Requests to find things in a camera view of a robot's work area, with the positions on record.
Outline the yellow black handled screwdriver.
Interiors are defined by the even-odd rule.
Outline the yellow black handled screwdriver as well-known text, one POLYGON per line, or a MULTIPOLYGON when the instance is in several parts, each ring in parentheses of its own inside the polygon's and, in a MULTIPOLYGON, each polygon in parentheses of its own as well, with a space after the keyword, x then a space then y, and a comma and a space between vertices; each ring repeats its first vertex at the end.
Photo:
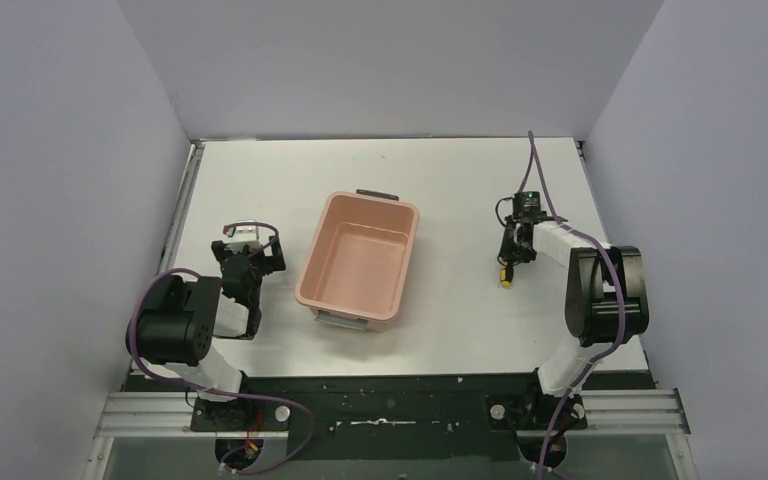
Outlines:
POLYGON ((515 267, 511 263, 505 263, 500 270, 500 285, 509 288, 513 283, 515 267))

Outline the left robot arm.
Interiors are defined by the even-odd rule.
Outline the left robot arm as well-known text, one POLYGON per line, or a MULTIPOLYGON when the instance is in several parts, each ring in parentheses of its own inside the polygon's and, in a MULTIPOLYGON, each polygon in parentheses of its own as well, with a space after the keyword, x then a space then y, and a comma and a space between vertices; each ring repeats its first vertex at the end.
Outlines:
POLYGON ((218 276, 194 281, 165 276, 141 302, 126 348, 141 360, 175 372, 195 392, 194 427, 242 431, 254 426, 261 402, 248 395, 247 375, 213 347, 217 338, 251 340, 262 320, 266 276, 285 270, 280 240, 215 240, 211 251, 218 276))

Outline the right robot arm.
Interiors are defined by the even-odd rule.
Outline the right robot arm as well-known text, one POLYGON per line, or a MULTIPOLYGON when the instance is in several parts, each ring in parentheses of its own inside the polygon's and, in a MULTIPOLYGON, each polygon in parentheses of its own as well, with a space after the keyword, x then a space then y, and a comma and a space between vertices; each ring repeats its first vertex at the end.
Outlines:
POLYGON ((545 211, 537 191, 506 197, 499 281, 509 287, 517 266, 544 256, 566 272, 564 321, 568 330, 550 358, 535 371, 525 400, 526 421, 553 428, 583 418, 573 398, 595 367, 649 324, 641 252, 576 233, 545 211))

